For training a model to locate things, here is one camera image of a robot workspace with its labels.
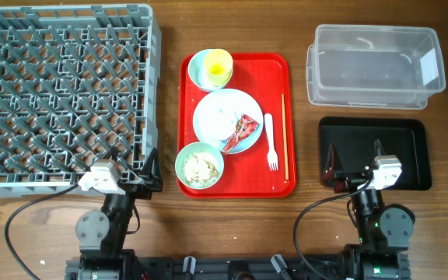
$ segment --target yellow cup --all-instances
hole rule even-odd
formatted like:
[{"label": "yellow cup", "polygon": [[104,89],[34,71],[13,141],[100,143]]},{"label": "yellow cup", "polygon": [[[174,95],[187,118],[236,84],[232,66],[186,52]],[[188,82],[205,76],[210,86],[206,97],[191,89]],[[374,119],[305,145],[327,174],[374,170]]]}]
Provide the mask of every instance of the yellow cup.
[{"label": "yellow cup", "polygon": [[209,51],[203,58],[203,67],[213,86],[224,85],[233,72],[233,58],[222,49]]}]

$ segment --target white label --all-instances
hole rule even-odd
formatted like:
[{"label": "white label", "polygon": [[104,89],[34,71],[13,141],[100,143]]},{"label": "white label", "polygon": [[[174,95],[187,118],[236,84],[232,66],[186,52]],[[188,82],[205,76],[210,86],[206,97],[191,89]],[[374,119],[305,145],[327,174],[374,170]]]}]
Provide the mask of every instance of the white label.
[{"label": "white label", "polygon": [[421,61],[421,73],[423,76],[423,85],[428,85],[429,82],[436,79],[439,76],[439,68],[436,63],[435,48],[425,54],[420,59]]}]

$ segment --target light blue bowl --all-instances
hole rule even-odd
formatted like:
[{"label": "light blue bowl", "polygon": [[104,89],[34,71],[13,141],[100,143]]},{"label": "light blue bowl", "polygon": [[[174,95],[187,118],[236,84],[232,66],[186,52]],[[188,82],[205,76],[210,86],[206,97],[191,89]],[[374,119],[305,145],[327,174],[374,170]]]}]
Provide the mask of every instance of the light blue bowl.
[{"label": "light blue bowl", "polygon": [[231,75],[229,76],[229,79],[224,83],[222,86],[212,86],[209,84],[205,84],[203,79],[205,78],[204,75],[204,69],[203,69],[203,58],[205,58],[205,55],[212,49],[207,49],[203,51],[199,51],[196,53],[190,60],[190,64],[187,67],[187,72],[190,75],[191,81],[200,89],[203,90],[206,93],[211,93],[217,89],[223,89],[227,83],[230,81],[231,77],[233,76],[233,70],[231,70]]},{"label": "light blue bowl", "polygon": [[[183,174],[183,163],[188,156],[190,156],[191,154],[193,154],[195,152],[209,152],[216,159],[217,166],[215,168],[218,170],[219,176],[217,177],[217,179],[215,180],[215,182],[213,184],[210,184],[210,185],[204,186],[204,187],[195,187],[186,181],[186,177]],[[192,188],[195,190],[203,190],[203,189],[209,188],[219,181],[223,172],[224,172],[224,158],[222,157],[221,152],[218,149],[214,148],[213,146],[211,146],[207,143],[203,143],[203,142],[191,143],[190,145],[187,145],[186,147],[181,149],[181,151],[177,155],[177,158],[176,158],[177,178],[185,186],[187,186],[189,188]]]}]

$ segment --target red wrapper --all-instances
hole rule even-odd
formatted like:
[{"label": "red wrapper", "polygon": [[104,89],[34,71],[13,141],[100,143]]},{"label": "red wrapper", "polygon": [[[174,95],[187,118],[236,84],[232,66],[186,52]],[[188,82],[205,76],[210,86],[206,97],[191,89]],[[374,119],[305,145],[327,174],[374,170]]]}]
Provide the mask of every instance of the red wrapper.
[{"label": "red wrapper", "polygon": [[232,148],[236,147],[246,137],[250,136],[257,129],[258,123],[246,114],[242,114],[240,120],[236,124],[236,131],[227,139],[227,144],[222,148],[221,152],[228,153]]}]

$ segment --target clear plastic container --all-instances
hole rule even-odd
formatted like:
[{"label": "clear plastic container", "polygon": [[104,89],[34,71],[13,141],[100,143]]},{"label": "clear plastic container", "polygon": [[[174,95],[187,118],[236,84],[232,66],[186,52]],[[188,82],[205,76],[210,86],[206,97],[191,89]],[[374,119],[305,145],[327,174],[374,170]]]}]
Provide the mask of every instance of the clear plastic container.
[{"label": "clear plastic container", "polygon": [[314,105],[423,109],[445,89],[435,30],[320,25],[307,55]]}]

